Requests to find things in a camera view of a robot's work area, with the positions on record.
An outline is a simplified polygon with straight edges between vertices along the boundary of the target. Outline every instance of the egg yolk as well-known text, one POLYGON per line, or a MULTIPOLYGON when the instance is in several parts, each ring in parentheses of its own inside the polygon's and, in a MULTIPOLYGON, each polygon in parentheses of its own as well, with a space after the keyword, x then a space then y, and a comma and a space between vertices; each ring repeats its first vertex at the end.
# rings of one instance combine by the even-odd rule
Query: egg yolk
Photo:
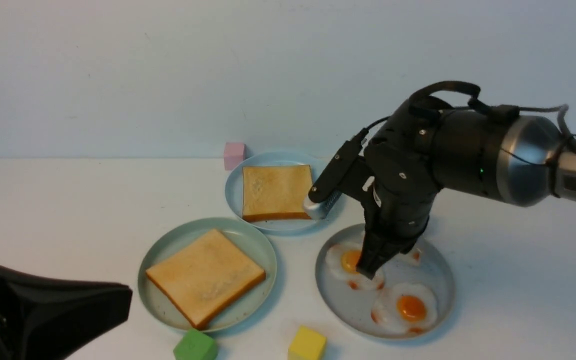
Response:
POLYGON ((357 274, 357 263, 361 257, 361 250, 349 250, 341 255, 341 267, 345 272, 357 274))
POLYGON ((397 310, 401 318, 407 322, 418 322, 426 318, 426 306, 416 296, 400 296, 397 300, 397 310))

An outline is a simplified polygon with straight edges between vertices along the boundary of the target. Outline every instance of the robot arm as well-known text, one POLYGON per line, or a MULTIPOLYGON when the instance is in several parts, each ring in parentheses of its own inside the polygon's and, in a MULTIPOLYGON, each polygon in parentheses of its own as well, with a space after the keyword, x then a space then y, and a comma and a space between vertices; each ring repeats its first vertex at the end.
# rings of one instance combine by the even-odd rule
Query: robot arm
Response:
POLYGON ((368 278, 397 253, 407 253, 426 229, 443 188, 530 207, 547 196, 576 201, 576 136, 563 115, 567 106, 523 109, 488 106, 480 88, 444 81, 416 91, 385 121, 364 149, 370 127, 346 141, 304 199, 314 219, 346 194, 361 202, 365 238, 357 271, 368 278), (470 96, 455 108, 432 96, 470 96), (560 131, 543 116, 559 111, 560 131))

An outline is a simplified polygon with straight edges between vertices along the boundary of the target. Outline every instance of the green block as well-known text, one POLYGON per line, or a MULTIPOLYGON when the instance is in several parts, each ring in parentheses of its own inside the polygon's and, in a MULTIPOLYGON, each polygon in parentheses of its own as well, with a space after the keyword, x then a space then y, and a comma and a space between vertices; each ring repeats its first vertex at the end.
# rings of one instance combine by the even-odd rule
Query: green block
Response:
POLYGON ((217 342, 194 328, 185 333, 173 350, 176 360, 215 360, 217 352, 217 342))

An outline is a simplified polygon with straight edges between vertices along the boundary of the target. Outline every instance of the pink block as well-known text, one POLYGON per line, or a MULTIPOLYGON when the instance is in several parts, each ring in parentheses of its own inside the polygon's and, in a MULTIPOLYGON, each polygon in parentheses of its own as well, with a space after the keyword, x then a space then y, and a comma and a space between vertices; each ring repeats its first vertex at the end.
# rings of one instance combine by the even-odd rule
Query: pink block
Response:
POLYGON ((243 142, 226 142, 223 151, 223 167, 230 171, 246 159, 246 144, 243 142))

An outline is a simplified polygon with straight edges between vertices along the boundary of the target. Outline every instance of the cube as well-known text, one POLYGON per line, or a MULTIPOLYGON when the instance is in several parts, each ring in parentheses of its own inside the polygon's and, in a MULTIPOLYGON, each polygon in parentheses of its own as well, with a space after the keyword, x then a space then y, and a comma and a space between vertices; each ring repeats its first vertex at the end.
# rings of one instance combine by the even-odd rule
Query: cube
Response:
POLYGON ((246 144, 243 142, 226 142, 223 151, 223 167, 227 171, 235 169, 246 159, 246 144))
POLYGON ((321 360, 326 351, 326 337, 300 326, 288 349, 288 360, 321 360))
POLYGON ((194 328, 185 333, 173 350, 176 360, 215 360, 217 353, 217 342, 194 328))

